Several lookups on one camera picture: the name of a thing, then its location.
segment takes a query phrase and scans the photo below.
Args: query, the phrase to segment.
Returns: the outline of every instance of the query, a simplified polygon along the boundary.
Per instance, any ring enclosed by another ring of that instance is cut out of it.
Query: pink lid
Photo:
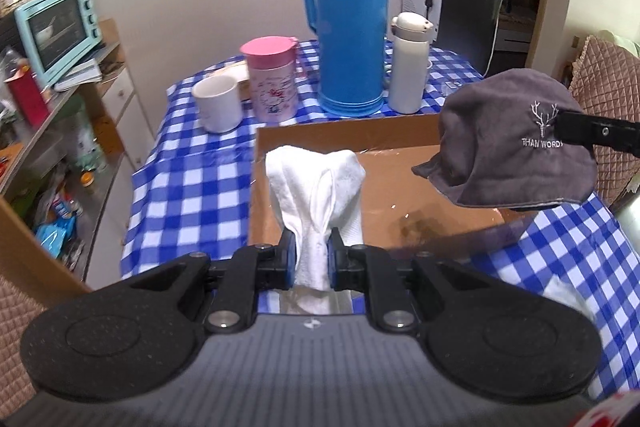
[[[260,37],[240,46],[240,53],[254,70],[274,70],[296,60],[298,40],[294,37]]]

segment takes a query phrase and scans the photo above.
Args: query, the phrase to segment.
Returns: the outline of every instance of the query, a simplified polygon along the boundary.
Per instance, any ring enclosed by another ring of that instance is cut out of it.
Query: white bottle lid
[[[433,29],[430,23],[419,13],[402,12],[391,21],[391,31],[405,41],[426,42]]]

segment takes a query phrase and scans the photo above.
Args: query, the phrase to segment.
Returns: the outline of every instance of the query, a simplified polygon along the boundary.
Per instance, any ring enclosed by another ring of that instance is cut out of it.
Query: white towel
[[[362,243],[360,188],[365,171],[352,151],[320,154],[289,145],[266,157],[271,206],[296,236],[296,275],[281,312],[351,313],[351,293],[331,290],[326,242],[338,227],[345,245]]]

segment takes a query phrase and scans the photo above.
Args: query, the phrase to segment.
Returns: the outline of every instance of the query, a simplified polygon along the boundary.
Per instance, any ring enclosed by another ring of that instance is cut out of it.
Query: gray bucket hat
[[[560,82],[509,70],[447,97],[440,152],[412,168],[452,203],[533,210],[582,203],[596,183],[593,153],[554,137],[561,109],[580,106]]]

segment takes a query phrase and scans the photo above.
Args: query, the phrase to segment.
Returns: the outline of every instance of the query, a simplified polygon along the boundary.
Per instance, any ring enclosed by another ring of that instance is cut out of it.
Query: deer antler logo
[[[540,127],[540,138],[544,139],[546,130],[551,127],[554,118],[558,116],[558,104],[555,103],[551,106],[551,113],[545,113],[538,111],[540,102],[534,102],[531,104],[531,112],[536,117],[536,124]]]

